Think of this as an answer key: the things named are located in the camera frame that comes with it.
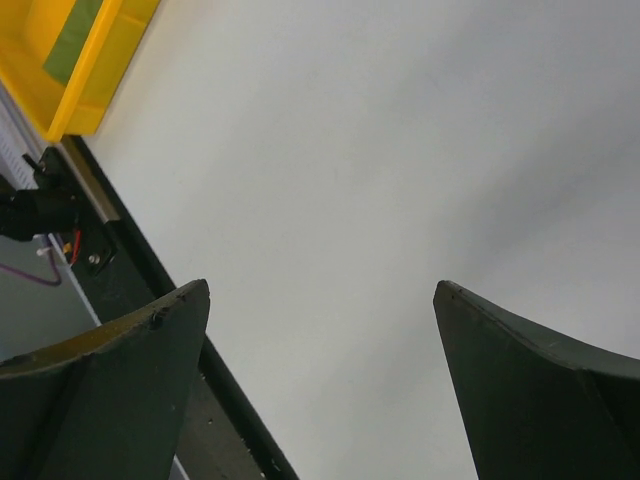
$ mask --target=white wall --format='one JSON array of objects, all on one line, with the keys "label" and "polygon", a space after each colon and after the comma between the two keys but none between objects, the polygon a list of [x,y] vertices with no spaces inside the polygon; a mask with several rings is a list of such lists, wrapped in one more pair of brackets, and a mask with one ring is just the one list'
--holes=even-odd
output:
[{"label": "white wall", "polygon": [[90,145],[301,478],[474,478],[441,278],[640,356],[639,21],[163,1]]}]

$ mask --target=yellow plastic container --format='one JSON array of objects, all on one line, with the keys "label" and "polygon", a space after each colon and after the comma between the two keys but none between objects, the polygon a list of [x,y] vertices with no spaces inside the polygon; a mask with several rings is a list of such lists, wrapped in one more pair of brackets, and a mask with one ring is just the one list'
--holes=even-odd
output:
[{"label": "yellow plastic container", "polygon": [[0,81],[48,141],[95,133],[160,0],[103,0],[69,82],[43,65],[75,0],[0,0]]}]

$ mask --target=black connector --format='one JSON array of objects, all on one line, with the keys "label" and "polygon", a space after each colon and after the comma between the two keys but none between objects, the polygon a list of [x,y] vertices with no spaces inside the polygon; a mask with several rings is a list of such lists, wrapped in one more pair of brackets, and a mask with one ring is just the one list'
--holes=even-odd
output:
[{"label": "black connector", "polygon": [[24,161],[33,169],[38,190],[15,190],[3,177],[0,182],[0,235],[29,242],[35,235],[72,232],[80,209],[75,196],[61,187],[61,177],[47,172],[28,154]]}]

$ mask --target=purple wire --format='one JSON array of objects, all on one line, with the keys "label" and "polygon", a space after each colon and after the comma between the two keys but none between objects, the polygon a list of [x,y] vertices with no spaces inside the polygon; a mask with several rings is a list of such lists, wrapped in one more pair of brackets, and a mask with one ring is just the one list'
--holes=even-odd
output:
[{"label": "purple wire", "polygon": [[58,265],[56,265],[56,259],[53,256],[53,245],[51,244],[51,240],[49,240],[48,237],[45,237],[45,247],[49,249],[47,251],[47,257],[49,259],[51,271],[53,272],[53,275],[55,277],[53,280],[38,277],[36,275],[23,272],[22,270],[10,267],[9,265],[4,265],[2,263],[0,263],[0,270],[6,273],[10,273],[11,275],[15,275],[16,277],[23,278],[24,280],[37,283],[39,285],[44,285],[46,287],[59,287],[60,285],[62,285],[62,275],[60,275],[60,270],[58,270]]}]

